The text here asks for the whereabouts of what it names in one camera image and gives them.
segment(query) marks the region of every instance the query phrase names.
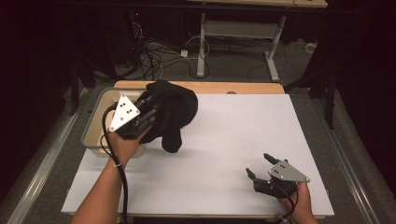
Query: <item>hand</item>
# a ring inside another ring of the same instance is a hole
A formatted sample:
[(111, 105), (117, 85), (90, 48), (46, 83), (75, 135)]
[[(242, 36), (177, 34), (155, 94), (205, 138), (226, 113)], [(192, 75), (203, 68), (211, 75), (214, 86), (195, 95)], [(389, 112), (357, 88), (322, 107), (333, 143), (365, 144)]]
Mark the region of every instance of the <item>hand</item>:
[[(312, 214), (311, 195), (308, 185), (305, 182), (297, 183), (298, 202), (294, 208), (294, 212), (290, 214), (290, 218), (299, 224), (318, 223)], [(297, 200), (297, 192), (291, 195), (294, 203)], [(280, 203), (285, 205), (286, 209), (291, 211), (291, 204), (287, 198), (278, 199)]]
[(108, 133), (111, 146), (113, 147), (114, 153), (119, 158), (122, 167), (125, 168), (128, 161), (136, 153), (139, 148), (139, 142), (142, 137), (149, 131), (149, 128), (140, 134), (134, 140), (124, 140), (117, 133)]

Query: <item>black glove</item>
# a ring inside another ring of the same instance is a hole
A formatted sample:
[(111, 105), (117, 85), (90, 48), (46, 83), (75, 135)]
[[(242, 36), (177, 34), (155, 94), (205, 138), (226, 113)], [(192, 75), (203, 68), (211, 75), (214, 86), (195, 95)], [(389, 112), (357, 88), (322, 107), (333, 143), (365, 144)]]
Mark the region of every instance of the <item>black glove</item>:
[(145, 144), (162, 137), (163, 149), (171, 153), (178, 152), (182, 144), (180, 129), (195, 117), (198, 99), (193, 91), (161, 79), (149, 83), (146, 88), (137, 101), (151, 95), (148, 108), (156, 104), (163, 104), (163, 107), (157, 112), (154, 124), (140, 143)]

